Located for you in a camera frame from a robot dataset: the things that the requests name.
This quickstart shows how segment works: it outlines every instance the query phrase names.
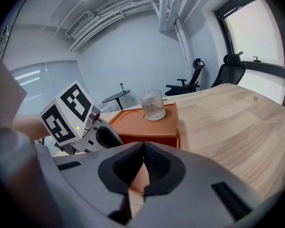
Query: wood grain surface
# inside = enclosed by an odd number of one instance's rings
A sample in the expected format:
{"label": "wood grain surface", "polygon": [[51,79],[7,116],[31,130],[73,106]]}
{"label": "wood grain surface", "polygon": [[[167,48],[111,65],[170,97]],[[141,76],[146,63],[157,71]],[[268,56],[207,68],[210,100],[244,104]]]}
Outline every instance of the wood grain surface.
{"label": "wood grain surface", "polygon": [[[166,97],[176,102],[183,150],[215,160],[264,199],[285,186],[285,108],[237,85]],[[101,114],[110,121],[118,112]],[[143,199],[129,191],[133,214]]]}

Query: black office chair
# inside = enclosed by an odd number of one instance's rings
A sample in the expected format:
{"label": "black office chair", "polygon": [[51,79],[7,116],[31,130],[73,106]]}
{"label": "black office chair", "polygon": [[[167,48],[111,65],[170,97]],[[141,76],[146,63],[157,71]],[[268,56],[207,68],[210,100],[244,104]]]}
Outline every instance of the black office chair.
{"label": "black office chair", "polygon": [[186,79],[179,78],[178,81],[181,81],[182,86],[177,85],[166,85],[167,88],[171,88],[171,90],[168,90],[165,95],[171,96],[171,95],[182,95],[186,93],[192,93],[196,91],[196,88],[200,87],[198,85],[198,82],[195,83],[195,81],[198,79],[201,69],[205,66],[205,63],[200,59],[197,58],[193,62],[193,67],[195,69],[194,74],[192,76],[192,79],[190,80],[189,84],[186,85],[185,81]]}
{"label": "black office chair", "polygon": [[246,66],[241,64],[239,57],[242,54],[243,52],[224,56],[225,64],[219,68],[218,76],[211,88],[225,83],[237,85],[241,81],[246,71]]}

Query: orange box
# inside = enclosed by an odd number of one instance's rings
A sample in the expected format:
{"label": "orange box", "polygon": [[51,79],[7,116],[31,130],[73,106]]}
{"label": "orange box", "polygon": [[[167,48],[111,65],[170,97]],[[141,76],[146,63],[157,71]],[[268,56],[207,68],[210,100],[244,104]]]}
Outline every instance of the orange box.
{"label": "orange box", "polygon": [[151,141],[180,148],[179,118],[176,103],[165,105],[166,115],[157,121],[145,118],[143,109],[125,110],[117,114],[111,126],[124,144]]}

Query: white marker cube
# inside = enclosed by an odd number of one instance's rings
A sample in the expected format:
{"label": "white marker cube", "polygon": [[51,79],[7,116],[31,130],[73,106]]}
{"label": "white marker cube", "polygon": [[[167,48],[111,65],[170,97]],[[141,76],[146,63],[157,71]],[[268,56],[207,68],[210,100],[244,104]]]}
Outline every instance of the white marker cube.
{"label": "white marker cube", "polygon": [[94,101],[83,87],[73,82],[40,113],[48,132],[59,146],[80,140]]}

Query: chair armrest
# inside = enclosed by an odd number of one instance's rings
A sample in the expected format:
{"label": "chair armrest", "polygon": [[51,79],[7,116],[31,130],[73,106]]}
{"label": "chair armrest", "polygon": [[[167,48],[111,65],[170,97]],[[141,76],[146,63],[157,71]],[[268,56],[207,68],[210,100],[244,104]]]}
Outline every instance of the chair armrest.
{"label": "chair armrest", "polygon": [[175,86],[174,86],[174,85],[166,85],[166,87],[167,87],[167,88],[171,88],[171,89],[175,89],[175,88],[177,88],[177,87],[179,87],[179,86],[176,86],[176,85],[175,85]]}
{"label": "chair armrest", "polygon": [[199,85],[185,85],[187,88],[199,88]]}
{"label": "chair armrest", "polygon": [[187,81],[186,79],[178,78],[177,80],[178,80],[178,81],[181,81],[182,86],[185,87],[185,81]]}

